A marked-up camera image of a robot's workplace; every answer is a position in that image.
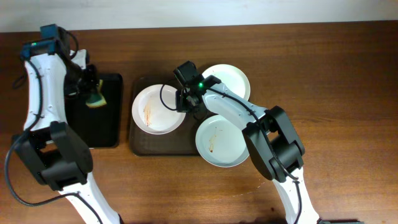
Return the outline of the green yellow sponge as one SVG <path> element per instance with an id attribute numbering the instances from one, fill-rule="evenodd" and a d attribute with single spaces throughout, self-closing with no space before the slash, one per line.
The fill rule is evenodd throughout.
<path id="1" fill-rule="evenodd" d="M 85 104 L 89 108 L 100 108 L 107 104 L 101 89 L 103 86 L 103 80 L 99 80 L 99 83 L 95 86 L 93 90 L 91 90 L 88 98 L 85 101 Z"/>

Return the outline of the white plate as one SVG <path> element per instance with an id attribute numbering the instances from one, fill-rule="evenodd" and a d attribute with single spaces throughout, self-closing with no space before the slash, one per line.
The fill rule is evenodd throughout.
<path id="1" fill-rule="evenodd" d="M 202 122 L 195 135 L 195 144 L 201 157 L 217 167 L 234 167 L 249 157 L 241 130 L 220 115 Z"/>
<path id="2" fill-rule="evenodd" d="M 135 97 L 131 113 L 135 124 L 149 134 L 167 134 L 177 129 L 185 119 L 185 113 L 169 110 L 175 107 L 176 88 L 156 84 L 148 86 Z"/>
<path id="3" fill-rule="evenodd" d="M 203 73 L 203 77 L 210 75 L 219 78 L 233 93 L 241 98 L 248 100 L 251 93 L 251 86 L 247 76 L 239 68 L 228 65 L 218 64 L 207 68 Z"/>

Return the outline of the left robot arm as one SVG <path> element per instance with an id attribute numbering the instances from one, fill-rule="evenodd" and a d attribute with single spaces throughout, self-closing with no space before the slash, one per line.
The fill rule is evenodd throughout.
<path id="1" fill-rule="evenodd" d="M 36 181 L 58 192 L 48 204 L 66 198 L 85 223 L 122 223 L 104 198 L 93 176 L 88 145 L 68 125 L 65 98 L 89 95 L 89 105 L 104 105 L 102 86 L 86 50 L 23 50 L 21 59 L 29 78 L 29 109 L 16 152 Z"/>

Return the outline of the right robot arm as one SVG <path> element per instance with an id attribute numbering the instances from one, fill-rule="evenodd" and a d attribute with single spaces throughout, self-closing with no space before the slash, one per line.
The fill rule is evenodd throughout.
<path id="1" fill-rule="evenodd" d="M 240 130 L 255 168 L 275 185 L 287 223 L 321 222 L 304 182 L 303 143 L 281 107 L 254 105 L 221 82 L 187 85 L 175 97 L 179 112 L 204 105 Z"/>

